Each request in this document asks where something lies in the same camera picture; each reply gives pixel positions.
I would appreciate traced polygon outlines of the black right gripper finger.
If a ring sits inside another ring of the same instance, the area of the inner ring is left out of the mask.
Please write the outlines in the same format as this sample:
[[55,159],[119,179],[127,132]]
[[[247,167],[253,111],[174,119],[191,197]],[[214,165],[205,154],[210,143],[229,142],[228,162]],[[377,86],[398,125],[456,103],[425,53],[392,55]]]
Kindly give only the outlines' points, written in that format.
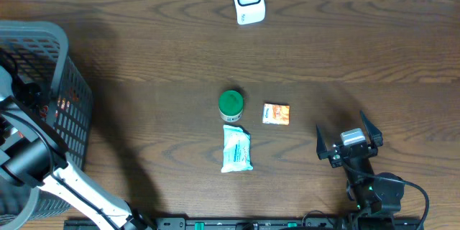
[[316,134],[317,134],[316,154],[318,155],[318,159],[324,160],[328,157],[328,150],[326,148],[326,144],[323,140],[321,131],[318,126],[316,126]]
[[360,116],[371,144],[375,147],[381,147],[383,145],[382,132],[368,120],[363,111],[360,111]]

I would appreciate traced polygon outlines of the orange Kleenex tissue pack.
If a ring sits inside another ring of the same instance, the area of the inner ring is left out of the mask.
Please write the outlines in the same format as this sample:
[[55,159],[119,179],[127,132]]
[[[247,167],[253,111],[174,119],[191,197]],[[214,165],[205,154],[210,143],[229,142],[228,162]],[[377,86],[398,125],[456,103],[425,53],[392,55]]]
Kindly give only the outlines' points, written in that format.
[[290,106],[265,103],[262,112],[263,124],[287,126],[290,124]]

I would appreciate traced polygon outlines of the teal wet wipes pack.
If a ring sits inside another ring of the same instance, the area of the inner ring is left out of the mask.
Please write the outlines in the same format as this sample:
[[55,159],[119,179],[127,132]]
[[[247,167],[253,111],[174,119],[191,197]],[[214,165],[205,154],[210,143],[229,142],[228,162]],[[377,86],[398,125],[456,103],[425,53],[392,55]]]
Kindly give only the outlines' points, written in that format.
[[250,147],[251,135],[240,126],[223,125],[224,148],[221,172],[253,170]]

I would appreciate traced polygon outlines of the green lid jar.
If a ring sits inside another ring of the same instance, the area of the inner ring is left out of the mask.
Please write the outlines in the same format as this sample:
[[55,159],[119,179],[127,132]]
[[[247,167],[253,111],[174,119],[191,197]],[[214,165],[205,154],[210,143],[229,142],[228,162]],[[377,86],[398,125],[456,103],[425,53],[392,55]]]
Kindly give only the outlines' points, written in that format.
[[218,109],[225,122],[238,121],[244,109],[243,96],[238,91],[224,91],[219,97]]

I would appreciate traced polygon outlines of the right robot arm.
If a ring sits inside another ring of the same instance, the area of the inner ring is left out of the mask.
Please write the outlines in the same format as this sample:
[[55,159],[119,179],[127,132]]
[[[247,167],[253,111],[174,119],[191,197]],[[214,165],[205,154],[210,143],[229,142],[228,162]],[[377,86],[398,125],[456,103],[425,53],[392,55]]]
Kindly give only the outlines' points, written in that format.
[[360,113],[360,128],[341,133],[341,141],[331,149],[316,130],[316,153],[321,160],[327,159],[333,168],[342,167],[346,173],[346,192],[356,201],[357,211],[339,219],[335,229],[396,229],[394,214],[401,210],[404,184],[398,176],[383,172],[375,174],[370,159],[377,156],[383,145],[382,132]]

